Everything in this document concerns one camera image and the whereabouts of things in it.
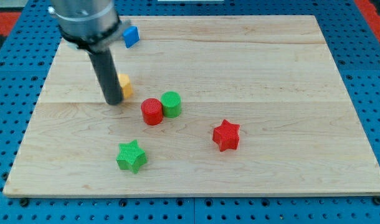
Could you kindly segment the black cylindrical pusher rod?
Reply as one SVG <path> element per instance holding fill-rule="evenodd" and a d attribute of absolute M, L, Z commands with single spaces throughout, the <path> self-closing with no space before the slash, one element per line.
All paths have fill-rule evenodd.
<path fill-rule="evenodd" d="M 89 57 L 106 103 L 121 103 L 123 93 L 110 49 L 90 54 Z"/>

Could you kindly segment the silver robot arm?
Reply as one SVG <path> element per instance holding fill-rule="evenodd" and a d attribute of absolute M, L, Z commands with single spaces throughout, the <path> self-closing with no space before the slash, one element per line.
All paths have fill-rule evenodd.
<path fill-rule="evenodd" d="M 110 45 L 131 26 L 120 19 L 113 0 L 51 0 L 48 13 L 57 19 L 62 37 L 88 53 L 105 101 L 123 101 Z"/>

